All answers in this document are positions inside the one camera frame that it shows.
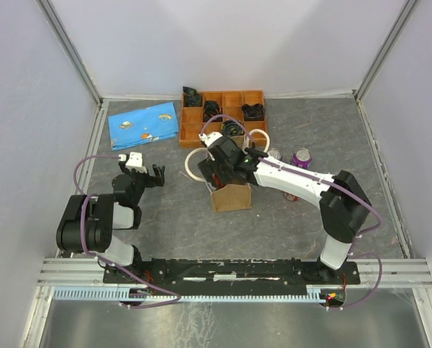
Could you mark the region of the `purple can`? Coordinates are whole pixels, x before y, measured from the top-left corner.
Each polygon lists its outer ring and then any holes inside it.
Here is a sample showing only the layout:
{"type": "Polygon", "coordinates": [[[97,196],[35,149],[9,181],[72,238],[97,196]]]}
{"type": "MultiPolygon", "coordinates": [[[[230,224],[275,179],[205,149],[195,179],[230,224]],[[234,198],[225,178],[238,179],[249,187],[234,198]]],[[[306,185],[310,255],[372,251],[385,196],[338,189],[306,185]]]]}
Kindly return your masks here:
{"type": "Polygon", "coordinates": [[[303,169],[308,169],[312,162],[312,155],[308,149],[301,148],[293,153],[291,164],[303,169]]]}
{"type": "Polygon", "coordinates": [[[282,160],[282,153],[279,149],[271,148],[267,151],[267,154],[275,160],[282,160]]]}

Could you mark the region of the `red can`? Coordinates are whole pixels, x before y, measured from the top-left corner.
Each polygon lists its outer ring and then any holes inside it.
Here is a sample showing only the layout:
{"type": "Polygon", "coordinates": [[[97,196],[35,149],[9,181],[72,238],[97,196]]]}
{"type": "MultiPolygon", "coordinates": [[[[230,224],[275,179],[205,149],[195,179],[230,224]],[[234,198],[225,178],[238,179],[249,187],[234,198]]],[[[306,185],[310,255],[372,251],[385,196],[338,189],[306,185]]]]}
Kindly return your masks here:
{"type": "Polygon", "coordinates": [[[295,202],[295,201],[299,200],[299,198],[297,196],[290,194],[288,192],[284,192],[283,195],[290,202],[295,202]]]}

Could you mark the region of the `purple can front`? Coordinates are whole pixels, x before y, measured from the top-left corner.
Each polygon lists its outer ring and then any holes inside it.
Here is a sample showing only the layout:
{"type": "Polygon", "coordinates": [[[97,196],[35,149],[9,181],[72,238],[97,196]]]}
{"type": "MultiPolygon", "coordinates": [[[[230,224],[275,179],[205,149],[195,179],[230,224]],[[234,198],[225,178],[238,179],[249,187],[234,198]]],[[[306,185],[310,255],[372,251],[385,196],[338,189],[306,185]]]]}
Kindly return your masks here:
{"type": "Polygon", "coordinates": [[[308,149],[301,148],[293,153],[291,164],[303,169],[308,169],[312,162],[312,155],[308,149]]]}

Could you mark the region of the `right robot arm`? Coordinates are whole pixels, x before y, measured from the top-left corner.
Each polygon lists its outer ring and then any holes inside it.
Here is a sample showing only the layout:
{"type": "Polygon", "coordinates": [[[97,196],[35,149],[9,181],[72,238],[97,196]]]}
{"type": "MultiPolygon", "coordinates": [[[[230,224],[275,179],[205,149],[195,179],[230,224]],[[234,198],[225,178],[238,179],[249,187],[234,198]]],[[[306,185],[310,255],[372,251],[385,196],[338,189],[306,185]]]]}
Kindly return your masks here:
{"type": "Polygon", "coordinates": [[[342,170],[331,175],[305,170],[266,152],[242,149],[219,132],[203,133],[199,139],[209,155],[198,168],[204,180],[214,188],[250,184],[277,189],[316,206],[326,232],[316,267],[317,276],[324,283],[334,283],[342,277],[342,265],[372,208],[351,173],[342,170]]]}

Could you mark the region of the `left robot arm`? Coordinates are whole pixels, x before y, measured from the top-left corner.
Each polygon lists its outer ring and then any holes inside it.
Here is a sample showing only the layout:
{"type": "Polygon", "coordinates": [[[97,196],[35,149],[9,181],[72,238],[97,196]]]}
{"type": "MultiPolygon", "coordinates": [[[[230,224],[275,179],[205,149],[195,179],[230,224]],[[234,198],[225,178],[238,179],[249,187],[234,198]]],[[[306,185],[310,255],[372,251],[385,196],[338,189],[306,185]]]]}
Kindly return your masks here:
{"type": "Polygon", "coordinates": [[[113,192],[86,201],[85,194],[72,195],[65,207],[56,234],[63,252],[82,254],[85,250],[120,265],[120,275],[130,283],[144,276],[144,264],[136,246],[113,236],[114,230],[137,229],[141,224],[139,202],[146,189],[163,187],[165,167],[153,165],[153,174],[128,169],[112,179],[113,192]]]}

